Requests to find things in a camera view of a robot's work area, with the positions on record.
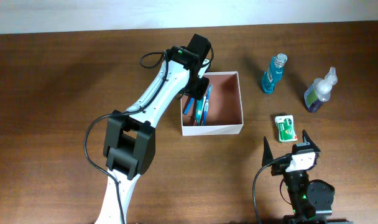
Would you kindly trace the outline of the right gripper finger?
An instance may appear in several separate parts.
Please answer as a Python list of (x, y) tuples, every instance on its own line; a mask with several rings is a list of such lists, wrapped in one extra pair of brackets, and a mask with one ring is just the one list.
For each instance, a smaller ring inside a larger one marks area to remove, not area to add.
[(270, 164), (274, 160), (274, 157), (272, 155), (269, 142), (265, 136), (263, 138), (263, 147), (264, 147), (264, 150), (263, 150), (263, 155), (262, 155), (262, 166), (266, 166), (267, 164)]
[(303, 138), (303, 142), (306, 144), (305, 148), (307, 150), (312, 150), (315, 153), (321, 152), (319, 147), (311, 140), (311, 138), (309, 137), (305, 129), (302, 130), (302, 138)]

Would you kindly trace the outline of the blue white toothbrush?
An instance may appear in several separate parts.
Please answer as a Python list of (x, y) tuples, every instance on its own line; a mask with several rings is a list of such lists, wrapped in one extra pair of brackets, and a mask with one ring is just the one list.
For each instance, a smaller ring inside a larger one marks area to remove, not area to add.
[(210, 85), (207, 89), (207, 92), (206, 92), (206, 100), (205, 100), (205, 105), (204, 105), (204, 109), (203, 109), (203, 118), (202, 118), (202, 121), (201, 121), (202, 126), (206, 125), (206, 117), (207, 117), (208, 110), (209, 110), (209, 99), (210, 99), (210, 95), (211, 95), (212, 90), (213, 90), (213, 85)]

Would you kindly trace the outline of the green white toothpaste tube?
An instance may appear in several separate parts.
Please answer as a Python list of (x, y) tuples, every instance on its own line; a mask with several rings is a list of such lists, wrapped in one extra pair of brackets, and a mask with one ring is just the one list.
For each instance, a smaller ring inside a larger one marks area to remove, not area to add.
[(201, 117), (203, 114), (203, 107), (205, 104), (206, 96), (204, 96), (202, 99), (196, 101), (196, 108), (195, 108), (195, 115), (194, 115), (194, 125), (199, 126)]

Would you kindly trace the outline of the blue disposable razor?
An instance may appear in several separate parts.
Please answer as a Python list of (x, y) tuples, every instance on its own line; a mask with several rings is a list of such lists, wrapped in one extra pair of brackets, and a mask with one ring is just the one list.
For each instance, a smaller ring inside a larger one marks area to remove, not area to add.
[(188, 114), (188, 112), (189, 112), (191, 106), (193, 105), (194, 101), (195, 101), (194, 98), (190, 98), (190, 99), (189, 99), (189, 101), (188, 101), (186, 107), (185, 107), (184, 110), (183, 110), (183, 114)]

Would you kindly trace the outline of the green white soap packet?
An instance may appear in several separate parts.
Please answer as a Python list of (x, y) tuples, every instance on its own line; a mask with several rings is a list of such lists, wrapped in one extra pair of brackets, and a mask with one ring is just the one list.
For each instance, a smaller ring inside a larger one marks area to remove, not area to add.
[(298, 140), (292, 115), (276, 116), (274, 121), (278, 129), (279, 142), (293, 142)]

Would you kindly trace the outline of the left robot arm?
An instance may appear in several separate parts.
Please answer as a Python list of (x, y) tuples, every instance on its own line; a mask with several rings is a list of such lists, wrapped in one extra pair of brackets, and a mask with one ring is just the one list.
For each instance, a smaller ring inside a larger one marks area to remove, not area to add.
[(213, 55), (211, 42), (194, 34), (186, 46), (159, 53), (160, 68), (143, 95), (124, 112), (106, 114), (103, 156), (108, 177), (97, 223), (126, 223), (127, 209), (139, 177), (155, 156), (155, 129), (176, 95), (203, 99), (209, 85), (204, 76)]

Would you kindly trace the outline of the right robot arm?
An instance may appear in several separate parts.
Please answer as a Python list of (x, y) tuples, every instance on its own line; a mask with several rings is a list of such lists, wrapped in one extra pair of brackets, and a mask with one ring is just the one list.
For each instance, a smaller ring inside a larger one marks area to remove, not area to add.
[(317, 165), (320, 148), (311, 140), (305, 130), (303, 142), (294, 144), (292, 151), (274, 158), (267, 138), (263, 139), (262, 167), (270, 167), (272, 176), (282, 176), (286, 185), (293, 215), (285, 215), (283, 223), (349, 223), (346, 219), (329, 219), (332, 215), (335, 188), (320, 179), (310, 180), (308, 171)]

